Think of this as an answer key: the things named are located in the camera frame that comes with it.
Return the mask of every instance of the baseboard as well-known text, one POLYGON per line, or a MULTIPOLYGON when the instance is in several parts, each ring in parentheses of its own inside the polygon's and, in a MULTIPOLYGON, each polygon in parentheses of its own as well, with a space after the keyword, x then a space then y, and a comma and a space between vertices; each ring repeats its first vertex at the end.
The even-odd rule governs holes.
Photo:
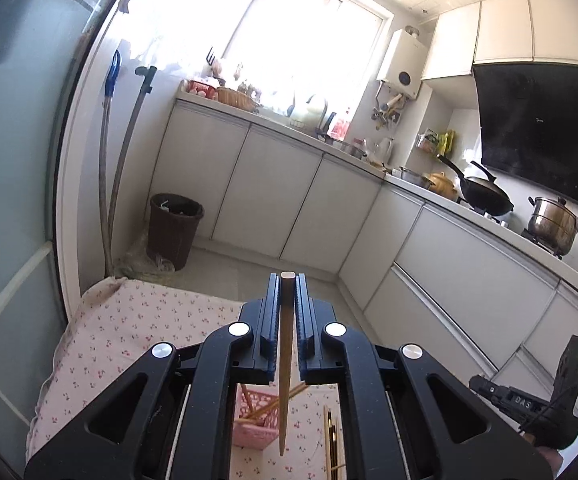
POLYGON ((355 302, 354 297, 351 295, 351 292, 349 292, 349 289, 347 288, 347 285, 345 285, 345 283, 339 278, 338 280, 336 280, 336 285, 338 286, 338 290, 340 291, 342 298, 347 302, 351 314, 354 315, 355 320, 363 329, 369 340, 374 344, 382 346, 383 342, 380 341, 380 338, 378 337, 378 334, 371 326, 371 323, 369 322, 367 317, 365 317, 365 314, 363 313, 362 309, 355 302))
POLYGON ((277 258, 266 256, 265 254, 256 253, 255 251, 250 251, 248 249, 234 247, 224 242, 209 240, 199 236, 194 238, 193 246, 199 249, 211 251, 213 253, 222 254, 223 256, 236 258, 237 260, 243 260, 251 264, 271 267, 272 269, 278 270, 293 270, 293 272, 296 272, 297 274, 305 274, 305 276, 309 278, 315 278, 316 280, 322 280, 323 282, 336 283, 338 280, 338 276, 331 272, 327 272, 326 270, 301 266, 299 264, 287 262, 286 260, 278 260, 277 258))

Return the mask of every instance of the blue handle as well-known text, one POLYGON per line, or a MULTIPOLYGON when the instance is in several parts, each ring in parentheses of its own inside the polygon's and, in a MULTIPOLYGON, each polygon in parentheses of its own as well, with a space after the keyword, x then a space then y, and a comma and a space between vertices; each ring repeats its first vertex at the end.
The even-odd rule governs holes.
POLYGON ((114 53, 114 59, 111 60, 109 73, 106 75, 106 83, 104 83, 104 97, 112 97, 114 95, 115 80, 118 77, 118 72, 120 72, 121 62, 122 59, 120 58, 120 52, 116 50, 114 53))

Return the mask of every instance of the window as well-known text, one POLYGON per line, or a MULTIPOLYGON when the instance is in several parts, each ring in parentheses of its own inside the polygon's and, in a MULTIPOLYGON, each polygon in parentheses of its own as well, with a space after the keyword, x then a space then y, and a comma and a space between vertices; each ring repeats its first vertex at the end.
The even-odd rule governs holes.
POLYGON ((255 0, 226 52, 261 102, 286 111, 313 94, 353 113, 383 19, 350 0, 255 0))

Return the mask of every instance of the red basket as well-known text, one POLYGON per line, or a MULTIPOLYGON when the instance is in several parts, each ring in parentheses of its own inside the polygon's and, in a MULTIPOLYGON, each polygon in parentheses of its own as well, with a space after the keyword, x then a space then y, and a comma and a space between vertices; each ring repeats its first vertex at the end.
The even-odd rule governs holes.
MULTIPOLYGON (((254 410, 258 410, 274 402, 278 396, 251 390, 248 388, 249 397, 254 410)), ((235 418, 245 418, 249 413, 247 400, 242 393, 242 388, 238 386, 236 393, 235 418)), ((265 449, 278 437, 278 408, 272 408, 263 413, 251 424, 246 422, 233 423, 233 446, 248 447, 251 449, 265 449)))

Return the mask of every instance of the window frame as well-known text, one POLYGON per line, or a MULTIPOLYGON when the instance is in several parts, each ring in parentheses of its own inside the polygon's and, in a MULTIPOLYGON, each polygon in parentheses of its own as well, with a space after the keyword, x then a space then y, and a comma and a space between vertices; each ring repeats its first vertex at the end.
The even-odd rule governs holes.
MULTIPOLYGON (((229 51, 233 46, 234 39, 236 38, 238 31, 240 30, 240 27, 242 27, 242 23, 248 17, 251 8, 256 3, 256 1, 257 0, 252 0, 247 6, 247 10, 240 18, 238 25, 234 29, 233 33, 231 34, 231 37, 229 38, 229 41, 227 42, 224 48, 223 57, 227 57, 227 55, 229 54, 229 51)), ((365 65, 363 76, 360 79, 361 81, 360 85, 354 92, 354 97, 349 102, 349 116, 353 118, 355 112, 357 111, 358 105, 360 104, 360 101, 365 93, 365 90, 367 89, 367 86, 369 85, 372 79, 371 77, 374 76, 374 73, 378 69, 380 62, 384 57, 383 49, 381 49, 380 46, 381 44, 384 44, 384 47, 385 48, 387 47, 386 42, 389 39, 389 30, 393 22, 393 13, 387 10, 385 7, 378 4, 377 2, 375 2, 374 0, 342 0, 342 1, 348 1, 352 4, 355 4, 361 7, 362 9, 371 12, 373 15, 375 15, 376 17, 378 17, 378 19, 381 20, 381 24, 378 27, 378 31, 376 32, 373 38, 373 43, 371 44, 369 50, 367 64, 365 65)))

